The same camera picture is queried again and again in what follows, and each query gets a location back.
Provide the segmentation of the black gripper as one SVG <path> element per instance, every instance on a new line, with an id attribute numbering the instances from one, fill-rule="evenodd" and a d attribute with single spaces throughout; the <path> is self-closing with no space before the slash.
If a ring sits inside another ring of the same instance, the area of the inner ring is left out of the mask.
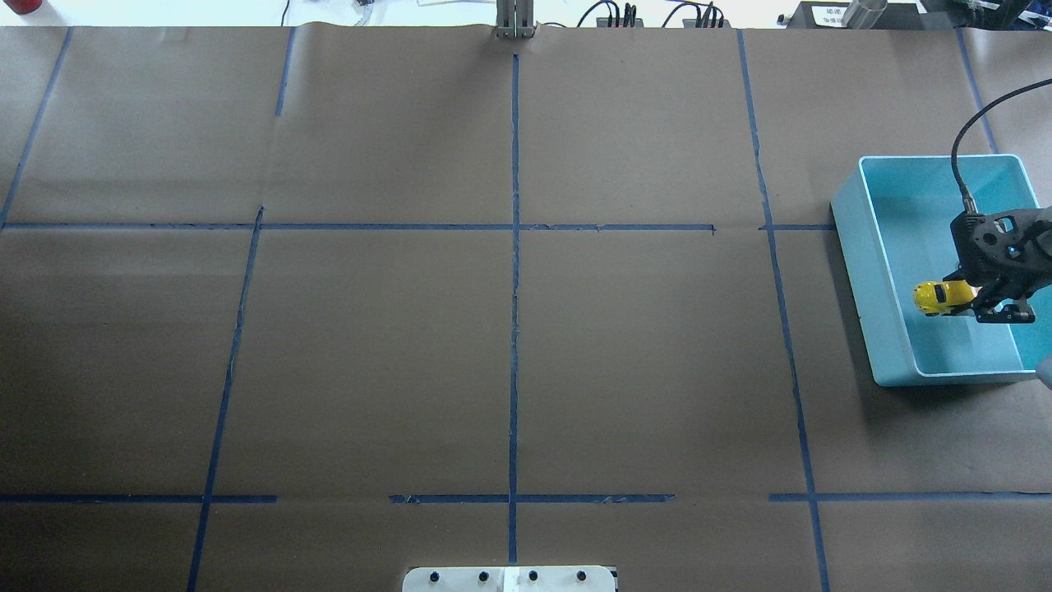
<path id="1" fill-rule="evenodd" d="M 1051 275 L 999 275 L 982 286 L 976 299 L 976 320 L 988 325 L 1030 325 L 1036 322 L 1036 311 L 1028 301 L 1051 284 Z"/>

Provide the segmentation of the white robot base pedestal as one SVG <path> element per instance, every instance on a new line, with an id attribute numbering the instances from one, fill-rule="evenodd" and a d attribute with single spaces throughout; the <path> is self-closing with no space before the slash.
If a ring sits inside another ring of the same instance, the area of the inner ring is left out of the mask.
<path id="1" fill-rule="evenodd" d="M 600 565 L 413 568 L 402 591 L 618 591 L 615 568 Z"/>

